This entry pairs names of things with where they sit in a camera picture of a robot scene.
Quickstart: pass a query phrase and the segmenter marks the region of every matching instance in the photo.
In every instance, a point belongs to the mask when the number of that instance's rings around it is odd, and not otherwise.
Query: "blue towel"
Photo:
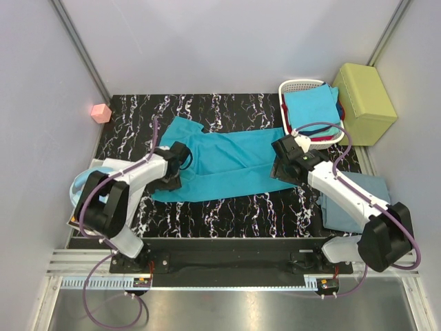
[[[303,134],[304,136],[308,136],[310,138],[316,138],[316,137],[327,137],[327,136],[334,136],[335,134],[338,134],[339,129],[333,127],[333,126],[327,126],[323,129],[315,130],[315,131],[300,131],[300,134]]]
[[[385,200],[388,203],[391,202],[386,182],[382,177],[357,174],[355,172],[342,173],[375,197]],[[352,217],[350,217],[349,214],[347,214],[337,203],[323,193],[320,195],[322,200],[323,226],[326,229],[356,233],[362,232],[362,228],[358,223],[355,222],[354,219],[352,219]]]
[[[284,98],[292,128],[299,128],[313,122],[340,123],[336,107],[337,88],[331,88],[325,84],[309,90],[284,93]],[[313,131],[324,127],[324,125],[319,125],[307,129]]]
[[[161,146],[180,141],[192,151],[193,162],[181,171],[182,188],[156,191],[154,200],[198,202],[293,188],[269,176],[276,157],[271,143],[284,136],[282,128],[232,133],[202,129],[202,124],[175,117],[165,131]]]

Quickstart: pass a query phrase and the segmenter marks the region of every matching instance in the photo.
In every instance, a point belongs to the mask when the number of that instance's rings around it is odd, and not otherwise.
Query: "black marble mat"
[[[159,137],[175,116],[202,123],[211,132],[282,126],[277,94],[119,95],[112,99],[96,158],[137,161],[149,149],[152,119]],[[343,151],[327,150],[331,160]],[[352,150],[339,167],[360,172]],[[279,192],[200,203],[161,203],[145,193],[132,229],[142,237],[325,237],[319,193],[308,185]]]

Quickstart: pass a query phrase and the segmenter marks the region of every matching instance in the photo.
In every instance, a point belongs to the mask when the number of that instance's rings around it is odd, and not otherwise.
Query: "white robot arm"
[[[341,172],[335,175],[334,164],[325,155],[317,150],[308,151],[308,146],[300,147],[302,144],[298,141],[287,135],[273,143],[276,160],[271,176],[297,185],[308,183],[334,200],[363,229],[360,236],[335,237],[326,242],[322,253],[329,262],[364,261],[373,270],[382,272],[410,252],[412,245],[403,232],[374,207],[379,206],[392,214],[413,236],[410,212],[405,205],[389,205]]]
[[[191,156],[188,147],[176,142],[170,149],[156,148],[148,162],[140,163],[129,172],[125,170],[133,167],[132,164],[109,174],[92,172],[85,182],[74,217],[79,219],[85,200],[100,182],[120,172],[121,176],[110,181],[93,197],[85,211],[83,224],[88,230],[103,235],[121,254],[135,259],[143,248],[143,241],[125,224],[129,196],[146,185],[152,191],[180,188],[179,170],[188,156]],[[107,197],[105,202],[100,196]]]

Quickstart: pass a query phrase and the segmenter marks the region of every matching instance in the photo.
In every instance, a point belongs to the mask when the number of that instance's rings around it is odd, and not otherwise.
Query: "white wall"
[[[380,58],[378,71],[399,119],[370,148],[393,201],[411,211],[423,253],[422,280],[434,312],[441,306],[440,17],[439,1],[414,1]]]
[[[111,94],[276,92],[365,64],[398,0],[63,0]]]
[[[48,0],[0,5],[0,329],[27,330],[102,102]]]

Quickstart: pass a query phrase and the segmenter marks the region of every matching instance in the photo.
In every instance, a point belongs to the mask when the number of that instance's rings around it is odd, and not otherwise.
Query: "plastic basket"
[[[281,83],[281,85],[278,88],[278,99],[280,103],[280,111],[282,112],[283,130],[285,131],[286,134],[291,134],[291,126],[288,124],[287,115],[283,111],[283,107],[282,107],[283,93],[309,90],[310,88],[316,88],[318,86],[321,86],[323,83],[324,81],[319,81],[317,79],[292,79],[290,81],[284,81],[283,83]],[[342,128],[345,128],[343,126],[343,121],[340,121],[340,126]],[[334,135],[332,140],[312,141],[310,148],[316,150],[326,150],[327,148],[331,147],[333,144],[338,143],[340,140],[342,140],[344,136],[345,134],[340,131],[338,134]]]

